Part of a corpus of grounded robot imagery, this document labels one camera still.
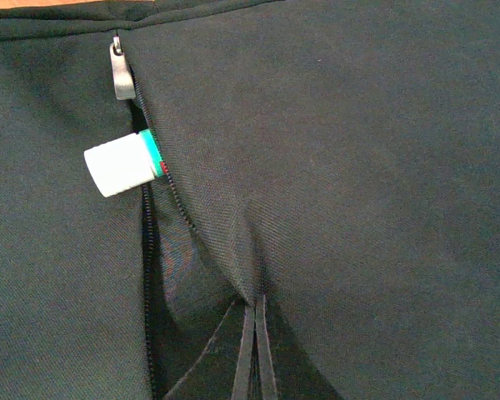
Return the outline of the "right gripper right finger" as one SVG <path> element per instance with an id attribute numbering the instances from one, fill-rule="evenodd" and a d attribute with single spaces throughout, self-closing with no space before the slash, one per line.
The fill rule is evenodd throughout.
<path id="1" fill-rule="evenodd" d="M 264 294 L 262 294 L 256 302 L 255 331 L 257 339 L 257 359 L 262 399 L 278 400 L 278 389 L 276 385 L 273 359 L 267 329 L 266 296 Z"/>

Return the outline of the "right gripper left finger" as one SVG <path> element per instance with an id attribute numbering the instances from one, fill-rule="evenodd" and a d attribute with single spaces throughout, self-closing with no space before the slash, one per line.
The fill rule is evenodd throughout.
<path id="1" fill-rule="evenodd" d="M 248 400 L 252 396 L 255 314 L 255 307 L 244 308 L 242 335 L 232 384 L 232 400 Z"/>

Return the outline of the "black student backpack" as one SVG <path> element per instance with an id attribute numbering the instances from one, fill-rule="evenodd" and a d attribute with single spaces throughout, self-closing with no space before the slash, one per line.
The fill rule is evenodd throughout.
<path id="1" fill-rule="evenodd" d="M 231 399 L 262 294 L 278 399 L 500 399 L 500 1 L 0 8 L 0 399 Z"/>

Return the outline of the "white glue stick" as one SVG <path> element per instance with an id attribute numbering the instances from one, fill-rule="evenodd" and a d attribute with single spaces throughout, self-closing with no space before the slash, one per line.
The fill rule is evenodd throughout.
<path id="1" fill-rule="evenodd" d="M 163 157 L 150 129 L 92 147 L 83 156 L 92 180 L 105 198 L 165 174 Z"/>

